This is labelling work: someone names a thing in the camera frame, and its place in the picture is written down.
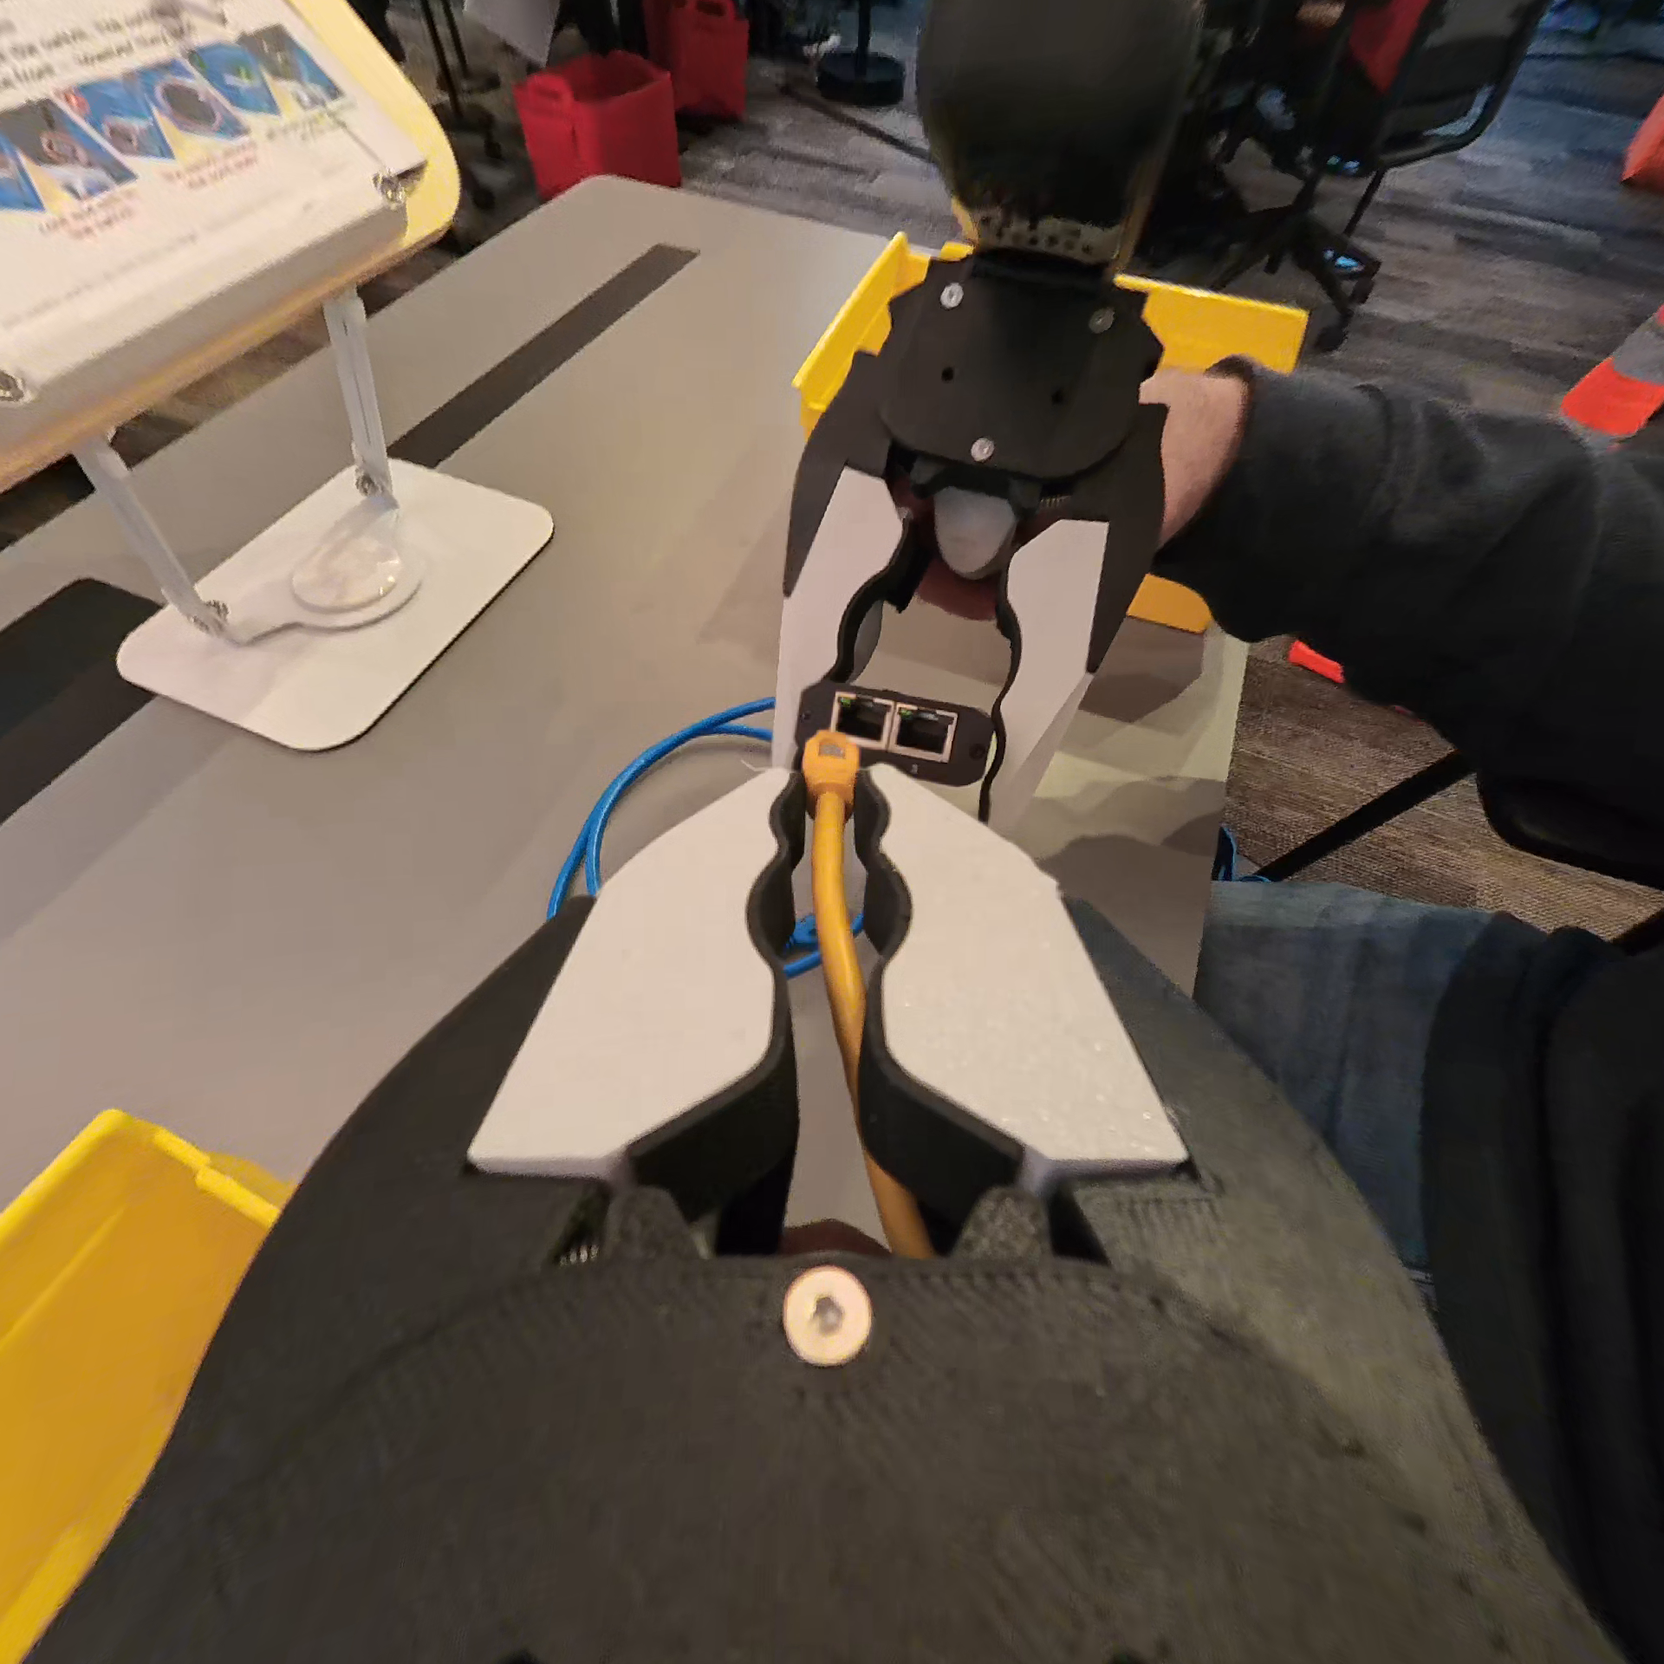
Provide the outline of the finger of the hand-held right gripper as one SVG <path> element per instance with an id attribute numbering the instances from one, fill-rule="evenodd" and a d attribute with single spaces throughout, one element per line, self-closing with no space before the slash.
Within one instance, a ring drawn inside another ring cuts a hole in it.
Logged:
<path id="1" fill-rule="evenodd" d="M 992 709 L 998 746 L 984 780 L 988 826 L 1017 824 L 1085 697 L 1105 548 L 1103 524 L 1063 519 L 1010 556 L 996 618 L 1012 665 Z"/>
<path id="2" fill-rule="evenodd" d="M 879 606 L 903 608 L 920 552 L 910 517 L 881 473 L 802 465 L 786 517 L 774 693 L 774 764 L 798 754 L 802 695 L 865 667 Z"/>

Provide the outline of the orange traffic cone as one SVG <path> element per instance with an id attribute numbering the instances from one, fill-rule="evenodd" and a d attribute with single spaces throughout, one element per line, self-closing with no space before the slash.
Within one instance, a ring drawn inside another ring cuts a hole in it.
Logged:
<path id="1" fill-rule="evenodd" d="M 1600 441 L 1626 441 L 1661 408 L 1661 309 L 1637 322 L 1558 402 L 1558 416 Z"/>

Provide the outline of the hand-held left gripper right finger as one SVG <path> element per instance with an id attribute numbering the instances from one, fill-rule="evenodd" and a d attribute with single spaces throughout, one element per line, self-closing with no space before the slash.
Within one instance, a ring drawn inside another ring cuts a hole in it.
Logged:
<path id="1" fill-rule="evenodd" d="M 1081 942 L 1015 843 L 893 764 L 859 778 L 859 1133 L 944 1253 L 990 1192 L 1186 1186 L 1190 1150 Z"/>

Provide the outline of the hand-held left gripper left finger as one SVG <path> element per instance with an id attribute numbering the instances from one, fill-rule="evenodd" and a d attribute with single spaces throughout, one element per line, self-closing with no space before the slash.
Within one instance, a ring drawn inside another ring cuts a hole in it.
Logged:
<path id="1" fill-rule="evenodd" d="M 798 1152 L 784 950 L 798 776 L 766 766 L 639 849 L 582 913 L 467 1148 L 496 1176 L 667 1192 L 714 1250 L 778 1248 Z"/>

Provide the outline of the person's right hand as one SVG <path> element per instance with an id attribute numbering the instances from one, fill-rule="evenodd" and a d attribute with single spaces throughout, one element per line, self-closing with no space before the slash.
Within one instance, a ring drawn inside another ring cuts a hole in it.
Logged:
<path id="1" fill-rule="evenodd" d="M 1216 497 L 1241 445 L 1253 390 L 1253 366 L 1235 360 L 1208 368 L 1164 366 L 1140 386 L 1138 402 L 1164 410 L 1156 548 L 1180 536 Z"/>

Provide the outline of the black ethernet splitter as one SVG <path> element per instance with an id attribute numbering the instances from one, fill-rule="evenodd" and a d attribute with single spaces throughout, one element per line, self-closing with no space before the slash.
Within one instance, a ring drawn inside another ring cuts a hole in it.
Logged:
<path id="1" fill-rule="evenodd" d="M 887 762 L 938 786 L 978 784 L 992 758 L 992 719 L 980 709 L 821 679 L 798 699 L 796 742 L 827 730 L 849 738 L 863 762 Z"/>

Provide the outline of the person's right forearm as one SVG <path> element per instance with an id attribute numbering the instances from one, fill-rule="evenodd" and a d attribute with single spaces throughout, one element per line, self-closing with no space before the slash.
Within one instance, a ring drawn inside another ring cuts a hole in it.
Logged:
<path id="1" fill-rule="evenodd" d="M 1233 467 L 1156 570 L 1241 639 L 1303 639 L 1487 774 L 1659 820 L 1657 453 L 1253 366 Z"/>

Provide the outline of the red plastic bin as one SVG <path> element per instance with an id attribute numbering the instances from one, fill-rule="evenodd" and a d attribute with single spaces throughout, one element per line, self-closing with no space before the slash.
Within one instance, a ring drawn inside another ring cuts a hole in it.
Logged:
<path id="1" fill-rule="evenodd" d="M 734 2 L 641 2 L 649 59 L 679 116 L 744 120 L 748 21 Z"/>
<path id="2" fill-rule="evenodd" d="M 528 73 L 512 89 L 540 202 L 594 176 L 679 188 L 669 71 L 617 49 Z"/>

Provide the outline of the white hanging paper sheet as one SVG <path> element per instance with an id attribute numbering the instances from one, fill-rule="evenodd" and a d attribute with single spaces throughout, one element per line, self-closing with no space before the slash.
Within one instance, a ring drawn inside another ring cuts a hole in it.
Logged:
<path id="1" fill-rule="evenodd" d="M 560 2 L 465 2 L 463 11 L 496 41 L 542 69 L 560 25 Z"/>

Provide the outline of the yellow plastic bin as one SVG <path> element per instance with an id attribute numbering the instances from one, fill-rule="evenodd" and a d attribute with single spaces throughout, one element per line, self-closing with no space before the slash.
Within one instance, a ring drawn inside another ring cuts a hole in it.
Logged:
<path id="1" fill-rule="evenodd" d="M 1 1218 L 1 1660 L 90 1568 L 294 1182 L 106 1109 Z"/>
<path id="2" fill-rule="evenodd" d="M 804 433 L 817 425 L 853 358 L 883 346 L 891 301 L 916 287 L 932 259 L 960 261 L 968 253 L 962 241 L 926 249 L 909 243 L 903 233 L 885 243 L 794 376 Z M 1287 372 L 1299 360 L 1307 322 L 1299 307 L 1148 277 L 1120 277 L 1117 283 L 1144 299 L 1142 316 L 1160 342 L 1162 368 L 1204 370 L 1221 360 L 1249 360 Z M 1142 578 L 1128 616 L 1186 633 L 1204 633 L 1214 624 L 1192 590 L 1156 574 Z"/>

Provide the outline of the person's leg in jeans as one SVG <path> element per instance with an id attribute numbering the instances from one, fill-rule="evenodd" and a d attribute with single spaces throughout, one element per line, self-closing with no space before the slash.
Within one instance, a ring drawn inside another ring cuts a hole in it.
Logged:
<path id="1" fill-rule="evenodd" d="M 1212 885 L 1194 1002 L 1321 1135 L 1424 1297 L 1422 1097 L 1455 970 L 1491 915 L 1336 883 Z"/>

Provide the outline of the black office chair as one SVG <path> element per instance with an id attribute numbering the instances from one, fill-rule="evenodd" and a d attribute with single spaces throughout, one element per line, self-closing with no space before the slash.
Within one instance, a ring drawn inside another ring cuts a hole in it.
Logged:
<path id="1" fill-rule="evenodd" d="M 1382 182 L 1487 132 L 1542 2 L 1241 3 L 1178 126 L 1140 245 L 1225 287 L 1289 263 L 1332 316 L 1330 350 L 1380 261 L 1358 225 Z"/>

